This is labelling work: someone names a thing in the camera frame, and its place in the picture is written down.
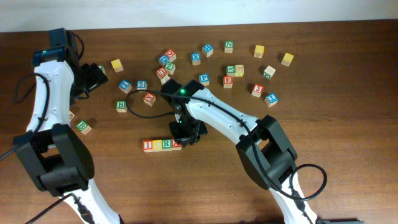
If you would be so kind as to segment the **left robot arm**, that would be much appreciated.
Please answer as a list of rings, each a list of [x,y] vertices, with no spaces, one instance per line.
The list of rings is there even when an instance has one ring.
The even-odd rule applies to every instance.
[[[70,126],[70,106],[108,80],[97,64],[80,65],[79,39],[64,28],[50,30],[50,48],[34,52],[34,110],[13,151],[34,185],[69,204],[84,223],[122,223],[97,188],[93,158]]]

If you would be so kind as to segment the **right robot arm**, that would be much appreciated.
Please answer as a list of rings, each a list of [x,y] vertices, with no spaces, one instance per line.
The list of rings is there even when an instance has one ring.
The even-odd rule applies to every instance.
[[[318,223],[299,185],[297,153],[280,124],[271,116],[246,115],[217,99],[201,83],[182,86],[175,80],[161,88],[175,113],[169,124],[175,142],[197,143],[210,125],[231,140],[247,175],[261,188],[270,190],[282,210],[285,223]]]

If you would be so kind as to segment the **yellow C block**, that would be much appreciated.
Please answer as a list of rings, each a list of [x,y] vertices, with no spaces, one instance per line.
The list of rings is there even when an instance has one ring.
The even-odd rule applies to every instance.
[[[154,152],[160,152],[163,151],[163,146],[162,146],[162,140],[153,140],[152,141],[152,146],[153,146],[153,151]]]

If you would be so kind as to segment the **red A block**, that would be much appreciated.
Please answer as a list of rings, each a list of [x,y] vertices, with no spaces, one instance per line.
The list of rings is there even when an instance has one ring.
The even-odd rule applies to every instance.
[[[181,150],[182,149],[182,145],[177,143],[174,139],[172,139],[172,149],[174,151]]]

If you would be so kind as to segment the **green R block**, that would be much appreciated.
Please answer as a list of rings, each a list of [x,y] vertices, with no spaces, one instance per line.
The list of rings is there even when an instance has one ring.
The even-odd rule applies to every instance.
[[[162,140],[162,150],[163,151],[171,151],[172,150],[172,140],[171,139],[163,139]]]

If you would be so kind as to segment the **red I block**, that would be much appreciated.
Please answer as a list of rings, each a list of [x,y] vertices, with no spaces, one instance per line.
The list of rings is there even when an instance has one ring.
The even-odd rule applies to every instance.
[[[143,151],[144,152],[153,152],[153,141],[152,140],[145,140],[143,141]]]

